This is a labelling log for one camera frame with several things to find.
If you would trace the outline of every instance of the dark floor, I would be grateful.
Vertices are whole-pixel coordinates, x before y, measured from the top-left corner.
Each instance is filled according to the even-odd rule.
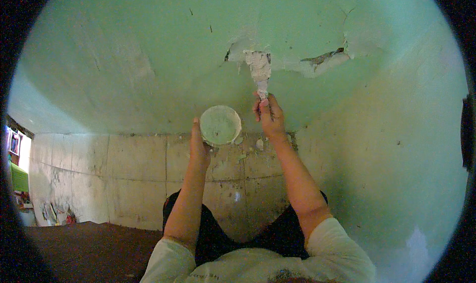
[[[26,227],[62,282],[139,282],[162,232],[83,222]]]

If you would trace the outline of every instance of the green object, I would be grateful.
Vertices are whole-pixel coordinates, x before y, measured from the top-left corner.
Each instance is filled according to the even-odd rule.
[[[225,105],[212,106],[200,118],[203,139],[210,145],[231,143],[241,131],[238,114]]]
[[[16,191],[28,192],[28,173],[10,162],[11,181]]]

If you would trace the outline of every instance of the small bowl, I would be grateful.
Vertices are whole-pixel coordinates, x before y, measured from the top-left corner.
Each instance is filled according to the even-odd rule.
[[[200,117],[203,140],[211,146],[232,143],[241,132],[241,119],[233,108],[216,105]]]

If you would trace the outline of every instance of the person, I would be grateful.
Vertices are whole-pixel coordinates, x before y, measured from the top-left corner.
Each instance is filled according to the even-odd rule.
[[[182,189],[164,203],[164,235],[141,282],[373,282],[374,265],[333,218],[289,142],[276,98],[257,98],[253,111],[276,150],[291,205],[251,241],[231,240],[202,204],[210,147],[195,118]]]

